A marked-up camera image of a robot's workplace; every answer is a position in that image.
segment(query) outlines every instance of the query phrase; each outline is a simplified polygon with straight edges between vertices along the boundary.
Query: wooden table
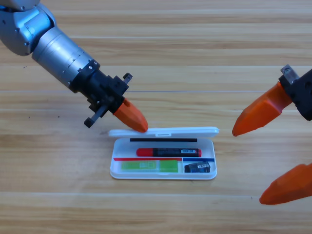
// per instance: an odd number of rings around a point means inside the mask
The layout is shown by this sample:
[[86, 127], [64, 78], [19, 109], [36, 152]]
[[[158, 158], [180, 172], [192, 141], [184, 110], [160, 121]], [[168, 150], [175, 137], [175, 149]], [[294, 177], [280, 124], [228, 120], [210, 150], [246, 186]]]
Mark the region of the wooden table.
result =
[[150, 127], [216, 126], [212, 181], [112, 179], [111, 114], [91, 129], [86, 98], [0, 45], [1, 234], [308, 234], [312, 198], [258, 201], [311, 163], [312, 125], [294, 105], [263, 129], [232, 127], [290, 64], [312, 66], [309, 0], [43, 0]]

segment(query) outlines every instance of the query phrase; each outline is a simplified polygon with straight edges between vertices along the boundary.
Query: silver robot arm segment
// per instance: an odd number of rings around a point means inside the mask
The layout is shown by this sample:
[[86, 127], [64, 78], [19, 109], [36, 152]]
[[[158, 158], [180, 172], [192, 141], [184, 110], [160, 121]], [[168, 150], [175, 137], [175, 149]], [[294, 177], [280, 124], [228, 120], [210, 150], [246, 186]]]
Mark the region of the silver robot arm segment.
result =
[[[7, 0], [4, 2], [4, 6], [14, 5], [16, 9], [21, 9], [26, 1], [20, 1], [20, 5]], [[93, 60], [57, 27], [53, 14], [41, 3], [24, 11], [3, 7], [0, 19], [3, 44], [20, 56], [33, 53], [32, 58], [66, 87], [78, 71]]]

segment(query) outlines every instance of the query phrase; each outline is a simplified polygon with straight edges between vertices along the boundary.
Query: pencil case lid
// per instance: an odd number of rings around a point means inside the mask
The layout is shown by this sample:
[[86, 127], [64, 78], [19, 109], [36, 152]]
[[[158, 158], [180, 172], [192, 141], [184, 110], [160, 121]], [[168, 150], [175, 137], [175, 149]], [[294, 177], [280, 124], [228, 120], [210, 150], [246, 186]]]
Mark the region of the pencil case lid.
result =
[[110, 137], [118, 138], [212, 138], [219, 133], [217, 127], [175, 127], [150, 128], [145, 133], [134, 130], [115, 129], [109, 132]]

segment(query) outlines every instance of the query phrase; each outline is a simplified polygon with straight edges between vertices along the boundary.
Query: black strip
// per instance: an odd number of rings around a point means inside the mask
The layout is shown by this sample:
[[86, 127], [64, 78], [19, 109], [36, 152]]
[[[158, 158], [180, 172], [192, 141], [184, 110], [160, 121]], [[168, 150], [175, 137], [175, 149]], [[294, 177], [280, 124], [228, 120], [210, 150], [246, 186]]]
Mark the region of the black strip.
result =
[[131, 142], [197, 142], [196, 138], [130, 138]]

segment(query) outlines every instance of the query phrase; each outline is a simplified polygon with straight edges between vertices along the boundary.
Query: green eraser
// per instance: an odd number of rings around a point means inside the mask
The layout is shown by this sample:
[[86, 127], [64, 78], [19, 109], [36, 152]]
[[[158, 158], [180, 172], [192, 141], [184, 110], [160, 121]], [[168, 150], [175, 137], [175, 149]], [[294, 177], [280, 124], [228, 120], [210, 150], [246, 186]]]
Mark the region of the green eraser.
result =
[[177, 160], [161, 160], [160, 172], [178, 172]]
[[121, 168], [123, 170], [146, 170], [156, 169], [157, 164], [155, 160], [151, 161], [125, 161], [122, 162]]

